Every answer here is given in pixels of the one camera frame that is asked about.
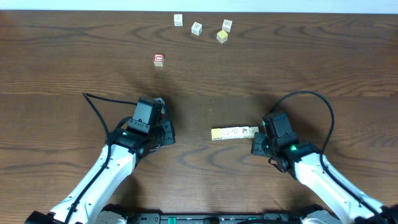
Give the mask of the yellow letter G block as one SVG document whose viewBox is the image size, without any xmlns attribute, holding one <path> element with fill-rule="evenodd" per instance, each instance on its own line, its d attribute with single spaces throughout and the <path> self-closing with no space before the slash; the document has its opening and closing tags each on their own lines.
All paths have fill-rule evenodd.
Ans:
<svg viewBox="0 0 398 224">
<path fill-rule="evenodd" d="M 258 126 L 249 127 L 249 137 L 254 138 L 255 134 L 259 132 Z"/>
</svg>

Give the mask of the yellow block with ball picture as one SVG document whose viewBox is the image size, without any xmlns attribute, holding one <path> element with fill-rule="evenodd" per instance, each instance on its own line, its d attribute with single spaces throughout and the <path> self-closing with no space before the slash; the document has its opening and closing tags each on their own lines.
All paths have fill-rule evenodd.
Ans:
<svg viewBox="0 0 398 224">
<path fill-rule="evenodd" d="M 217 141 L 222 139 L 222 130 L 221 128 L 215 128 L 211 130 L 211 140 Z"/>
</svg>

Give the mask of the green edged wooden block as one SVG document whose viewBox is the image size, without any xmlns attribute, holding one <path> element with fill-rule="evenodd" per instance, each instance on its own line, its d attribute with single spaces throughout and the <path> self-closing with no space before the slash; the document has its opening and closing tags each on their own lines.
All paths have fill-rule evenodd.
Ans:
<svg viewBox="0 0 398 224">
<path fill-rule="evenodd" d="M 231 128 L 230 136 L 231 136 L 231 139 L 240 138 L 241 137 L 241 128 L 240 127 Z"/>
</svg>

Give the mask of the plain white wooden block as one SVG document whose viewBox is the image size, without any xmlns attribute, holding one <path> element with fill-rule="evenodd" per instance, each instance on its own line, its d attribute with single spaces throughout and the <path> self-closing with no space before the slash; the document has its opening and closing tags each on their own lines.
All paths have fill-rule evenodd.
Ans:
<svg viewBox="0 0 398 224">
<path fill-rule="evenodd" d="M 221 128 L 221 140 L 230 139 L 232 137 L 232 130 L 233 128 Z"/>
</svg>

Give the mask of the yellow letter K block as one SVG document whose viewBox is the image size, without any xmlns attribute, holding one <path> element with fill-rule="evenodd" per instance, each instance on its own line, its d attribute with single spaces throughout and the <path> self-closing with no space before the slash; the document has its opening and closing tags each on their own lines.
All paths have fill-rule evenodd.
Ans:
<svg viewBox="0 0 398 224">
<path fill-rule="evenodd" d="M 239 137 L 240 138 L 249 138 L 250 137 L 249 126 L 240 127 Z"/>
</svg>

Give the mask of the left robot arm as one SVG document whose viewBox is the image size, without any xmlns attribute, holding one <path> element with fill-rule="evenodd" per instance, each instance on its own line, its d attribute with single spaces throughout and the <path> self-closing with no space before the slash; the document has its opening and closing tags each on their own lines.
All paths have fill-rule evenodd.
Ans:
<svg viewBox="0 0 398 224">
<path fill-rule="evenodd" d="M 129 223 L 119 205 L 108 203 L 119 184 L 139 161 L 162 146 L 175 143 L 175 131 L 163 99 L 140 98 L 132 116 L 106 131 L 104 148 L 80 183 L 47 214 L 34 211 L 26 223 Z"/>
</svg>

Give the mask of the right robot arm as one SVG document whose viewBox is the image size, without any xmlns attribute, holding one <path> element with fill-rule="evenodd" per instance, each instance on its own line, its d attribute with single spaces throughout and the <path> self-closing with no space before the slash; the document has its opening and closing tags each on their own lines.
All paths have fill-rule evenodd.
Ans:
<svg viewBox="0 0 398 224">
<path fill-rule="evenodd" d="M 315 192 L 342 223 L 397 223 L 397 207 L 365 194 L 316 145 L 300 142 L 285 113 L 265 114 L 262 124 L 265 131 L 254 135 L 251 153 Z"/>
</svg>

